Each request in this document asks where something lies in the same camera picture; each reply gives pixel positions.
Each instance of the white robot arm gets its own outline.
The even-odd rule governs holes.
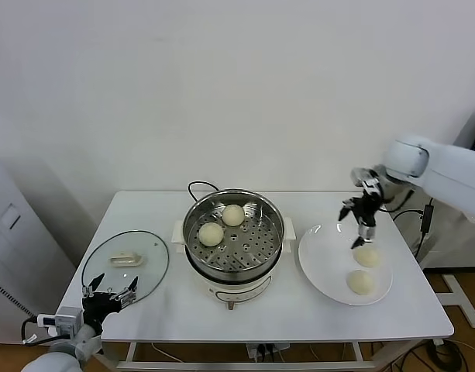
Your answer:
[[[56,315],[33,316],[22,324],[22,338],[26,346],[35,346],[51,340],[69,339],[53,344],[48,353],[27,364],[22,372],[82,372],[82,367],[97,353],[101,345],[102,323],[113,313],[120,312],[136,300],[138,277],[119,293],[96,291],[105,274],[94,278],[82,288],[82,307],[62,307]],[[56,328],[59,336],[35,341],[36,335],[26,339],[26,323]]]
[[[406,136],[385,153],[387,176],[475,217],[475,151]]]
[[[418,136],[394,141],[383,163],[354,168],[351,178],[363,188],[361,198],[344,201],[339,221],[353,212],[359,224],[359,238],[353,248],[374,237],[375,213],[402,188],[416,185],[431,197],[475,219],[475,151],[440,145]]]

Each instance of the black cable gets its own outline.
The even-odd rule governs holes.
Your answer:
[[[402,357],[402,361],[401,361],[401,365],[398,366],[396,363],[394,363],[394,365],[399,369],[400,372],[403,372],[403,368],[404,368],[404,363],[406,363],[406,358],[408,358],[408,355],[411,354],[412,351],[416,350],[416,349],[419,349],[420,347],[423,347],[425,346],[427,343],[429,343],[431,341],[427,341],[426,343],[421,343],[419,345],[416,345],[416,346],[413,346],[410,350],[408,350],[408,352]]]
[[[26,319],[22,323],[22,327],[20,328],[20,336],[22,337],[22,341],[25,341],[27,339],[26,337],[26,326],[27,323],[37,323],[37,317],[36,316],[31,316],[30,318]],[[25,346],[37,346],[37,345],[42,345],[43,343],[49,343],[51,341],[56,341],[57,339],[69,339],[70,335],[60,335],[60,336],[55,336],[55,337],[50,337],[48,339],[41,339],[39,341],[35,341],[33,343],[24,343]]]
[[[418,258],[418,255],[420,253],[420,249],[422,248],[423,240],[425,240],[425,236],[426,236],[426,233],[423,232],[422,233],[422,238],[420,239],[420,243],[418,243],[418,248],[416,249],[415,258]]]
[[[437,350],[437,347],[435,346],[434,343],[430,342],[427,343],[426,345],[426,353],[429,356],[429,359],[441,370],[444,370],[445,372],[458,372],[461,370],[461,367],[463,366],[464,362],[464,367],[466,372],[468,371],[468,363],[466,359],[464,358],[464,355],[461,353],[460,348],[455,344],[452,343],[451,341],[448,341],[446,339],[443,340],[444,344],[442,347],[446,348],[447,355],[446,359],[442,360],[439,357],[440,353]]]
[[[274,343],[267,343],[265,346],[267,347],[268,352],[270,353],[271,356],[271,361],[275,362],[275,356],[274,356]]]
[[[460,354],[461,359],[463,359],[463,362],[464,362],[464,370],[465,370],[466,372],[469,372],[470,370],[468,369],[468,362],[466,361],[466,358],[464,357],[463,353],[461,352],[460,348],[459,348],[457,345],[456,345],[456,350],[457,350],[457,352]]]
[[[35,341],[33,343],[24,343],[24,346],[37,346],[42,345],[43,343],[50,343],[51,341],[57,341],[58,339],[70,339],[70,335],[60,335],[55,337],[50,337],[49,339],[40,339],[39,341]]]
[[[408,191],[408,193],[406,194],[406,196],[404,197],[404,200],[401,202],[400,205],[398,205],[395,209],[391,209],[390,211],[388,209],[382,209],[382,208],[379,208],[378,210],[380,212],[384,212],[384,213],[392,213],[392,212],[397,212],[399,209],[401,209],[402,207],[404,207],[404,205],[406,204],[406,202],[411,198],[411,196],[413,196],[413,194],[415,193],[415,190],[410,190]]]
[[[432,366],[430,366],[430,364],[426,363],[417,353],[415,353],[414,350],[413,350],[411,353],[412,353],[415,357],[417,357],[420,362],[422,362],[424,365],[426,365],[427,368],[428,368],[431,372],[436,372],[436,371],[432,368]]]
[[[261,344],[258,345],[258,347],[256,348],[256,360],[258,360],[257,353],[260,353],[260,354],[261,354],[261,362],[264,362],[264,361],[265,361],[265,353],[266,353],[265,345],[263,345],[263,344],[261,343]]]
[[[197,199],[197,198],[194,196],[194,194],[192,193],[191,186],[192,186],[193,184],[206,184],[206,185],[208,185],[208,186],[214,188],[216,191],[219,190],[219,188],[217,188],[216,186],[214,186],[214,184],[210,184],[209,182],[206,182],[206,181],[192,181],[192,182],[190,182],[189,185],[188,185],[188,190],[189,190],[189,194],[191,195],[191,197],[194,199],[195,202],[197,202],[198,199]]]
[[[34,315],[34,316],[31,316],[30,318],[27,318],[26,320],[23,321],[22,326],[20,327],[20,336],[22,338],[22,341],[27,339],[27,337],[26,337],[27,323],[37,324],[37,317]]]
[[[423,215],[423,211],[421,209],[406,209],[405,211],[396,214],[393,220],[395,221],[400,215],[403,215],[405,213],[418,213],[419,215]]]

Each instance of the pot handle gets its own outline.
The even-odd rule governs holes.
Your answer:
[[[292,219],[284,217],[284,241],[282,243],[282,250],[284,252],[291,252],[291,241],[293,240],[296,240],[296,232],[294,231]]]
[[[184,221],[175,221],[174,231],[172,232],[172,243],[175,244],[177,253],[183,253],[185,247],[183,227]]]

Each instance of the glass lid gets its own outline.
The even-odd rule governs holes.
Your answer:
[[[147,231],[125,231],[102,243],[90,255],[82,271],[82,285],[105,274],[97,292],[119,293],[137,281],[137,302],[161,283],[169,262],[165,242]]]

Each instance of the cable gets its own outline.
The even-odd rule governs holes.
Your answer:
[[[422,245],[423,245],[423,240],[425,240],[425,236],[426,236],[426,233],[423,232],[422,233],[422,238],[420,239],[420,243],[418,243],[418,248],[416,249],[415,258],[418,258],[418,255],[420,253],[420,249],[422,248]]]
[[[173,359],[173,360],[176,360],[177,362],[183,363],[182,360],[176,358],[175,356],[170,355],[169,353],[165,353],[163,350],[158,349],[156,346],[154,346],[154,343],[151,343],[151,347],[153,347],[153,349],[155,349],[158,353],[162,353],[162,354],[163,354],[164,356],[166,356],[166,357],[169,357],[169,358],[171,358],[171,359]]]
[[[309,344],[309,351],[312,352],[312,354],[316,358],[316,360],[320,360],[320,358],[318,358],[318,355],[316,355],[315,351],[313,350],[313,346],[311,344]]]
[[[436,372],[436,371],[432,368],[432,366],[430,366],[430,364],[426,363],[417,353],[415,353],[414,350],[411,351],[411,353],[412,353],[416,358],[418,358],[418,360],[419,360],[420,362],[422,362],[424,365],[426,365],[427,368],[430,369],[431,372]]]
[[[468,363],[464,359],[464,355],[461,353],[460,348],[449,340],[444,339],[443,345],[440,347],[446,348],[446,357],[443,359],[440,358],[437,352],[437,346],[433,342],[426,343],[426,353],[429,356],[429,359],[440,369],[445,372],[457,372],[461,370],[463,366],[466,371],[468,371]]]
[[[467,343],[464,343],[463,341],[458,341],[457,339],[451,339],[453,343],[460,343],[461,345],[468,346],[471,350],[475,350],[475,347],[468,345]]]
[[[198,201],[198,199],[194,196],[194,194],[192,193],[192,190],[191,190],[191,186],[193,184],[206,184],[212,188],[214,188],[216,191],[219,190],[219,188],[217,188],[216,186],[214,186],[214,184],[210,184],[209,182],[206,182],[206,181],[192,181],[192,182],[189,182],[189,185],[188,185],[188,190],[189,190],[189,194],[191,195],[191,197],[194,199],[195,202]]]
[[[408,191],[408,193],[406,194],[406,196],[404,197],[404,200],[402,201],[402,203],[400,205],[398,205],[395,209],[392,209],[392,210],[387,210],[387,209],[382,209],[382,208],[379,208],[378,210],[380,212],[384,212],[384,213],[392,213],[392,212],[397,212],[399,209],[401,209],[402,207],[404,207],[404,205],[406,204],[406,202],[411,198],[411,196],[413,196],[413,194],[415,193],[415,190],[410,190]]]
[[[410,350],[407,351],[407,353],[402,357],[402,361],[401,361],[401,365],[398,366],[397,364],[395,364],[394,362],[394,365],[399,369],[400,372],[403,372],[403,369],[404,369],[404,363],[406,363],[406,359],[408,358],[408,355],[411,354],[411,352],[413,350],[416,350],[416,349],[419,349],[420,347],[423,347],[425,345],[427,345],[428,343],[431,343],[429,341],[427,341],[426,343],[421,343],[419,345],[416,345],[416,346],[413,346]]]
[[[27,318],[26,320],[23,321],[22,326],[20,327],[20,336],[22,338],[22,341],[25,341],[27,339],[26,336],[26,326],[27,323],[37,323],[37,317],[36,316],[31,316],[30,318]]]
[[[402,211],[396,214],[393,220],[395,221],[396,219],[398,219],[400,215],[403,215],[405,213],[418,213],[419,215],[423,215],[423,211],[421,209],[406,209],[405,211]]]
[[[461,359],[463,359],[464,362],[464,370],[466,372],[469,372],[470,370],[468,369],[468,362],[466,361],[466,358],[464,357],[463,353],[461,352],[460,348],[457,348],[457,352],[460,354]]]
[[[38,345],[42,345],[44,343],[50,343],[51,341],[57,341],[59,339],[70,339],[70,335],[59,335],[59,336],[55,336],[55,337],[50,337],[49,339],[40,339],[39,341],[35,341],[33,343],[24,343],[23,345],[28,346],[28,347],[38,346]]]

